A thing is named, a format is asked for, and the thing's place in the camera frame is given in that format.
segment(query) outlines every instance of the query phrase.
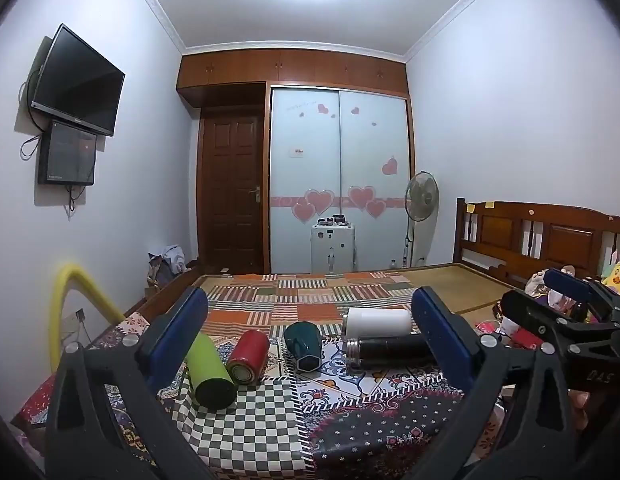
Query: yellow foam tube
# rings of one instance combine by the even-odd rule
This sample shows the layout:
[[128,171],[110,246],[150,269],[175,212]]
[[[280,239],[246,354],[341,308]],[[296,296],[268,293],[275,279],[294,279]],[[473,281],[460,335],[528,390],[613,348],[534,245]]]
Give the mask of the yellow foam tube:
[[50,347],[50,368],[54,373],[61,359],[61,312],[64,300],[68,293],[68,283],[74,280],[78,282],[88,299],[105,319],[112,324],[118,324],[125,319],[117,307],[110,301],[93,279],[78,265],[67,264],[56,275],[55,284],[52,288],[50,299],[50,320],[48,321],[48,345]]

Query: dark green mug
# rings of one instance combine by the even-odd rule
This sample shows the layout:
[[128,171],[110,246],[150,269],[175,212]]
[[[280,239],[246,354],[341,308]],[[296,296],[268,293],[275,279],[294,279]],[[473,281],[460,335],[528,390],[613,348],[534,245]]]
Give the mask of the dark green mug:
[[292,323],[283,332],[283,339],[300,372],[314,372],[321,367],[321,332],[314,323]]

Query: white suitcase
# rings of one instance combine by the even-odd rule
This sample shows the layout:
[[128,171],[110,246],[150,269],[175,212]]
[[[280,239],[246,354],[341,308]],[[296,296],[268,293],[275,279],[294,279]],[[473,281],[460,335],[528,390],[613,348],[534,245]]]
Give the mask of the white suitcase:
[[354,271],[355,229],[353,225],[314,225],[310,236],[312,274],[342,274]]

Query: sliding wardrobe door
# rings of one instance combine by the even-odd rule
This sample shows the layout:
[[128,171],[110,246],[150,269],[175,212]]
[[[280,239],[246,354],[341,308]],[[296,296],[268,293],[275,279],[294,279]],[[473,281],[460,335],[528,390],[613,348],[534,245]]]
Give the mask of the sliding wardrobe door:
[[272,272],[310,272],[311,226],[339,213],[339,93],[273,89],[271,117]]
[[408,216],[410,152],[405,100],[342,91],[343,214],[356,227],[357,270],[398,267]]

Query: power outlet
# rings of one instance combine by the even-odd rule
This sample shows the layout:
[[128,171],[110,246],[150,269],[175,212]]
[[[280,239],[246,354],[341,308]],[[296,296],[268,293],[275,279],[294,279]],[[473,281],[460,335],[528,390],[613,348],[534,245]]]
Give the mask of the power outlet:
[[79,332],[79,319],[75,312],[61,320],[61,339],[77,332]]

